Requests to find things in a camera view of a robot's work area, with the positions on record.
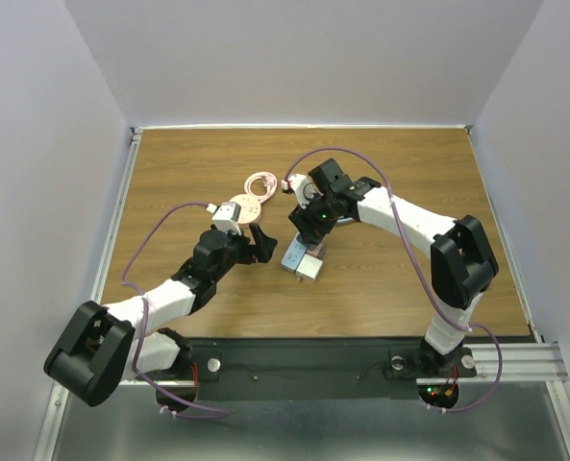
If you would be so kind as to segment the blue power strip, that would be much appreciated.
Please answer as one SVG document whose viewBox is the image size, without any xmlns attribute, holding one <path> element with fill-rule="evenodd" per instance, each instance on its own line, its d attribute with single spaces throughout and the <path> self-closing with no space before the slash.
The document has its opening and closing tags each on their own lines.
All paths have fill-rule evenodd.
<svg viewBox="0 0 570 461">
<path fill-rule="evenodd" d="M 288 272 L 294 273 L 298 269 L 307 249 L 308 246 L 301 240 L 300 235 L 296 234 L 281 259 L 281 267 Z"/>
</svg>

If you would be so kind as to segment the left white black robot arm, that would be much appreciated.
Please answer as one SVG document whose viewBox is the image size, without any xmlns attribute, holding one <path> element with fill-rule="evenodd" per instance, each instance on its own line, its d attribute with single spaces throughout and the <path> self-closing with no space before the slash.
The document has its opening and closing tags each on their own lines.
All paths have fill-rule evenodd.
<svg viewBox="0 0 570 461">
<path fill-rule="evenodd" d="M 47 355 L 43 371 L 89 406 L 104 402 L 135 371 L 184 376 L 190 354 L 165 323 L 197 312 L 237 264 L 267 263 L 278 245 L 259 225 L 245 236 L 204 231 L 192 256 L 158 287 L 123 302 L 82 303 Z"/>
</svg>

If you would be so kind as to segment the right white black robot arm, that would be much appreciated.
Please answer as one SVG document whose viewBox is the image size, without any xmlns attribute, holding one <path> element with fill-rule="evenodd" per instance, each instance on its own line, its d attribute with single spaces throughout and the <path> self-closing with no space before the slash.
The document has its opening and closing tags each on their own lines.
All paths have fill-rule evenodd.
<svg viewBox="0 0 570 461">
<path fill-rule="evenodd" d="M 421 340 L 419 363 L 431 375 L 449 369 L 470 330 L 470 319 L 499 273 L 497 259 L 482 223 L 471 215 L 439 215 L 397 197 L 386 182 L 352 180 L 332 158 L 306 175 L 288 175 L 284 193 L 295 196 L 289 220 L 301 240 L 318 245 L 348 218 L 401 238 L 409 260 L 421 251 L 430 276 L 421 278 L 434 316 Z"/>
</svg>

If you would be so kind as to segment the dark green cube socket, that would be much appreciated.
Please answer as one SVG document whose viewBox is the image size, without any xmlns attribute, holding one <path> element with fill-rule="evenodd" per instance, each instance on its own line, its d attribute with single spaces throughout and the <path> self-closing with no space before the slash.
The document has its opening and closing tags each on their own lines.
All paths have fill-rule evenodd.
<svg viewBox="0 0 570 461">
<path fill-rule="evenodd" d="M 320 236 L 303 235 L 302 233 L 298 233 L 297 239 L 307 247 L 315 247 L 322 242 L 322 238 Z"/>
</svg>

